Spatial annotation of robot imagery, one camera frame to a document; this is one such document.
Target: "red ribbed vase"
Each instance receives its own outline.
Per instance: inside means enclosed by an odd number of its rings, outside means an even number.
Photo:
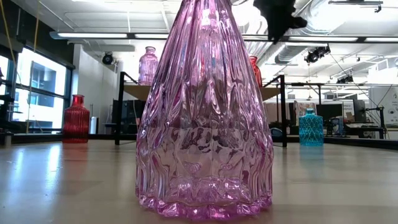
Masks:
[[[65,110],[63,119],[63,143],[88,142],[90,111],[84,106],[84,96],[74,95],[71,107]]]
[[[259,87],[262,87],[262,78],[261,78],[261,72],[260,68],[256,65],[257,63],[257,57],[255,56],[250,56],[250,63],[254,71],[254,76],[256,78],[256,83],[259,85]]]

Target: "blue glass bottle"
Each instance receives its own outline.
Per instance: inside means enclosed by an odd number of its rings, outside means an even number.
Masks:
[[[298,118],[300,145],[323,145],[323,118],[315,115],[313,108],[307,108],[305,115]]]

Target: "fluorescent light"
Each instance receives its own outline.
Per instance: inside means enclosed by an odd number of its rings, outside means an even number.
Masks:
[[[243,39],[246,41],[250,40],[268,40],[267,35],[242,35]]]
[[[356,42],[358,40],[357,37],[310,37],[310,36],[303,36],[303,37],[289,37],[291,41],[319,41],[319,42]]]
[[[325,43],[314,43],[314,42],[287,42],[286,46],[307,46],[307,47],[327,47]]]
[[[127,34],[111,34],[111,33],[58,33],[58,36],[64,38],[98,38],[98,39],[113,39],[113,38],[127,38]]]
[[[168,34],[134,34],[137,39],[167,39]]]
[[[80,2],[105,2],[105,0],[72,0],[72,1],[80,1]]]
[[[398,37],[368,37],[365,42],[398,42]]]

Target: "pink glass vase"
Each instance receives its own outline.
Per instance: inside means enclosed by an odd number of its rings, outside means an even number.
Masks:
[[[146,47],[146,53],[139,59],[139,85],[152,85],[157,68],[157,57],[154,47]]]
[[[261,78],[261,71],[260,68],[256,65],[257,63],[257,57],[255,56],[250,56],[250,63],[253,68],[254,72],[254,77],[256,78],[256,83],[259,87],[262,87],[262,78]]]
[[[65,110],[63,117],[63,143],[88,142],[90,111],[84,106],[84,96],[74,95],[71,107]]]
[[[183,0],[137,135],[136,195],[165,217],[271,204],[272,139],[229,0]]]

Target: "cable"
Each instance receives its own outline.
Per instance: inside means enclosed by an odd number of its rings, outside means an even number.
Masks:
[[[245,2],[247,2],[248,0],[243,0],[241,3],[238,3],[238,4],[232,4],[233,6],[240,6],[240,5],[242,5],[243,3],[245,3]]]
[[[14,51],[13,51],[13,49],[12,49],[11,38],[10,38],[9,31],[8,31],[8,24],[7,24],[6,14],[4,13],[5,10],[4,10],[4,6],[3,6],[3,3],[2,3],[2,0],[0,0],[0,8],[1,8],[2,19],[3,19],[3,22],[4,22],[4,28],[5,28],[5,30],[6,30],[7,41],[8,41],[8,45],[9,45],[10,52],[11,52],[12,62],[14,63],[14,73],[17,74],[17,77],[18,77],[18,79],[19,79],[19,83],[21,84],[21,89],[22,89],[22,90],[26,90],[26,89],[24,88],[24,86],[22,85],[21,76],[19,75],[18,70],[17,70],[17,62],[16,62],[16,59],[15,59]],[[37,31],[38,31],[38,29],[39,29],[39,12],[40,12],[39,9],[40,9],[40,4],[39,4],[39,2],[38,2],[38,3],[37,3],[37,17],[36,17],[35,39],[34,39],[34,46],[33,46],[33,51],[34,51],[34,53],[36,52]],[[30,91],[30,92],[29,92],[29,97],[30,97],[30,94],[31,94],[31,92],[32,92],[32,81],[30,81],[29,86],[30,86],[30,90],[29,90],[29,91]],[[28,133],[28,131],[29,131],[29,112],[30,112],[30,98],[29,98],[29,97],[28,97],[28,99],[26,99],[27,104],[29,105],[29,107],[28,107],[28,117],[27,117],[27,119],[26,119],[26,133]]]
[[[334,58],[334,56],[333,56],[332,54],[330,54],[330,56],[333,58],[333,60],[336,62],[336,64],[341,68],[341,71],[343,71],[345,75],[349,76],[349,74],[347,74],[347,72],[343,69],[343,67],[337,62],[337,60]],[[363,90],[361,89],[361,87],[359,87],[358,84],[356,84],[354,81],[353,81],[353,83],[355,84],[356,87],[358,87],[359,90],[362,91],[362,93],[363,93],[372,103],[374,103],[375,105],[377,105],[372,99],[370,99],[370,97],[365,93],[365,91],[363,91]]]
[[[333,58],[333,60],[336,62],[336,64],[341,68],[341,71],[343,71],[344,74],[348,76],[348,74],[346,73],[346,71],[345,71],[345,70],[343,69],[343,67],[337,62],[337,60],[334,58],[334,56],[333,56],[332,54],[330,54],[330,56]],[[363,93],[373,104],[376,105],[376,107],[379,106],[380,102],[379,102],[378,104],[376,104],[376,103],[369,97],[369,95],[367,95],[367,94],[361,89],[361,87],[359,87],[359,85],[356,84],[356,83],[354,82],[354,80],[353,80],[353,83],[354,83],[354,85],[355,85],[356,87],[358,87],[359,90],[362,91],[362,93]],[[382,128],[384,128],[384,129],[386,130],[386,133],[387,133],[387,135],[389,136],[389,133],[388,133],[386,124],[384,124],[384,127],[382,127]]]
[[[386,94],[384,94],[383,98],[381,98],[380,102],[377,104],[377,106],[379,106],[379,104],[384,100],[384,98],[387,96],[387,93],[390,91],[391,87],[393,86],[393,84],[391,84],[391,86],[388,88],[388,90],[386,91]]]

